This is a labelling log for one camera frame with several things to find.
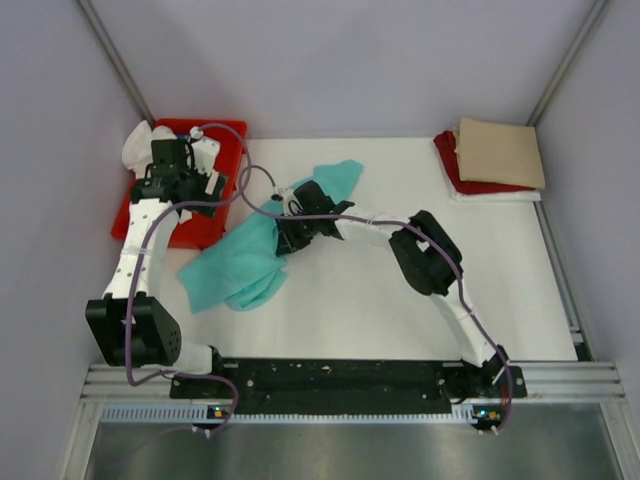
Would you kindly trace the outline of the teal t shirt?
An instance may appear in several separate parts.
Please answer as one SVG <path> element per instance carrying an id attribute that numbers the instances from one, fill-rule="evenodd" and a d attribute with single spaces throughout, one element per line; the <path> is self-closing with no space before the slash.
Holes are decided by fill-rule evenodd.
<path id="1" fill-rule="evenodd" d="M 313 180 L 338 203 L 350 199 L 363 169 L 355 160 L 318 165 L 310 177 L 289 188 Z M 268 302 L 288 278 L 283 270 L 287 257 L 276 255 L 277 237 L 275 219 L 254 212 L 186 264 L 177 277 L 191 312 L 199 314 L 222 304 L 243 312 Z"/>

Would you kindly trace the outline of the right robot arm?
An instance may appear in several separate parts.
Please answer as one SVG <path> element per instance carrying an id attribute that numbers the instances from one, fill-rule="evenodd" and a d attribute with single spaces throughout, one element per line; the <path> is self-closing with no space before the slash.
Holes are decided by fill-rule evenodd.
<path id="1" fill-rule="evenodd" d="M 362 242 L 391 252 L 408 285 L 431 299 L 470 366 L 466 380 L 476 394 L 487 396 L 502 383 L 513 387 L 508 356 L 479 321 L 465 293 L 462 254 L 435 217 L 421 210 L 402 219 L 334 202 L 315 181 L 296 189 L 277 189 L 272 199 L 283 214 L 276 219 L 276 254 L 306 248 L 318 235 Z"/>

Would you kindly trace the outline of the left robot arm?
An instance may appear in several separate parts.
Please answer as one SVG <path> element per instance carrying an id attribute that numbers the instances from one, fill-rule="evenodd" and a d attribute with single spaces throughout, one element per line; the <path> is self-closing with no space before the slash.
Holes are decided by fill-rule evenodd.
<path id="1" fill-rule="evenodd" d="M 177 320 L 159 300 L 161 273 L 170 238 L 185 212 L 212 217 L 228 178 L 215 168 L 218 141 L 160 139 L 129 193 L 128 229 L 115 272 L 85 318 L 111 367 L 156 366 L 192 375 L 205 396 L 226 387 L 215 348 L 186 340 Z"/>

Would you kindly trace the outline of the white printed t shirt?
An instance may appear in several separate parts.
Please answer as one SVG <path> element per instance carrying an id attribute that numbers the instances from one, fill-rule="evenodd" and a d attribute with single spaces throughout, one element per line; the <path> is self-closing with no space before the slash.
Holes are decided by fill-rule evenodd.
<path id="1" fill-rule="evenodd" d="M 151 128 L 147 120 L 141 121 L 126 139 L 121 153 L 124 167 L 134 173 L 135 178 L 143 178 L 146 167 L 152 162 L 151 142 L 153 140 L 173 140 L 177 135 L 167 126 Z"/>

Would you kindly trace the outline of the red plastic bin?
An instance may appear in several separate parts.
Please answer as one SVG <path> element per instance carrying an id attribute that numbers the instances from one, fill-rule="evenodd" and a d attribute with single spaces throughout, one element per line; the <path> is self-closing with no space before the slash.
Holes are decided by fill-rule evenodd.
<path id="1" fill-rule="evenodd" d="M 156 121 L 154 126 L 166 126 L 177 135 L 186 135 L 193 126 L 202 126 L 208 123 L 227 125 L 241 135 L 243 139 L 246 138 L 247 124 L 240 120 L 161 118 Z M 237 137 L 225 129 L 207 129 L 205 135 L 219 141 L 221 144 L 221 150 L 216 158 L 214 168 L 227 177 L 222 199 L 228 200 L 237 191 L 239 171 L 245 154 L 244 148 Z M 124 240 L 128 231 L 129 190 L 133 184 L 134 180 L 131 180 L 111 228 L 111 235 L 117 240 Z M 215 244 L 226 232 L 225 224 L 229 209 L 229 204 L 218 207 L 213 217 L 193 213 L 190 220 L 176 227 L 171 236 L 169 247 L 203 250 Z"/>

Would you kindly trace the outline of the red folded t shirt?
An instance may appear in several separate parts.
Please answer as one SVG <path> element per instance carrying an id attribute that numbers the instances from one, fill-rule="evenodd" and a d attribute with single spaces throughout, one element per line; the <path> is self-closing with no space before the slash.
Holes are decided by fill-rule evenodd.
<path id="1" fill-rule="evenodd" d="M 451 195 L 457 201 L 539 201 L 536 189 L 491 182 L 462 180 L 459 173 L 457 143 L 454 132 L 445 130 L 433 143 L 443 168 Z"/>

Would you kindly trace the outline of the beige folded t shirt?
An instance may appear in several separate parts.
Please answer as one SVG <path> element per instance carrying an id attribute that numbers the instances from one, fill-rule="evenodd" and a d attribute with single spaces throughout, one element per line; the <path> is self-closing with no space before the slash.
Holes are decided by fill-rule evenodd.
<path id="1" fill-rule="evenodd" d="M 462 117 L 456 141 L 462 180 L 541 190 L 546 179 L 536 129 Z"/>

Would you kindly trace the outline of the white folded t shirt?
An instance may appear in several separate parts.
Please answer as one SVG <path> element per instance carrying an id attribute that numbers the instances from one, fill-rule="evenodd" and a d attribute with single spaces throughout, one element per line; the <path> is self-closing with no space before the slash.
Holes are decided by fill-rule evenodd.
<path id="1" fill-rule="evenodd" d="M 457 202 L 500 203 L 540 202 L 538 190 L 495 183 L 463 181 L 457 173 L 456 163 L 441 162 L 445 186 L 450 197 Z"/>

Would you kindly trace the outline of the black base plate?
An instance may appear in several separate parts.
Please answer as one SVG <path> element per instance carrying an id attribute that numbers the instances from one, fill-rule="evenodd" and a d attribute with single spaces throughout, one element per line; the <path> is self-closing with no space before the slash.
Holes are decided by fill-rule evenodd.
<path id="1" fill-rule="evenodd" d="M 179 400 L 229 400 L 240 414 L 432 414 L 455 401 L 526 397 L 522 370 L 493 359 L 479 368 L 463 361 L 228 358 L 217 375 L 229 385 L 178 379 Z"/>

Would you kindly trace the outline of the aluminium frame rail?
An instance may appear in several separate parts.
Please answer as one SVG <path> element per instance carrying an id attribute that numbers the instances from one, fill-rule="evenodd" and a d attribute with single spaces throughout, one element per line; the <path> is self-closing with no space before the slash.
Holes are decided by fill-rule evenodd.
<path id="1" fill-rule="evenodd" d="M 623 402 L 626 393 L 612 362 L 519 362 L 516 386 L 524 386 L 524 403 Z M 171 383 L 156 377 L 140 386 L 128 383 L 122 367 L 89 366 L 80 394 L 82 403 L 153 403 L 169 401 Z"/>

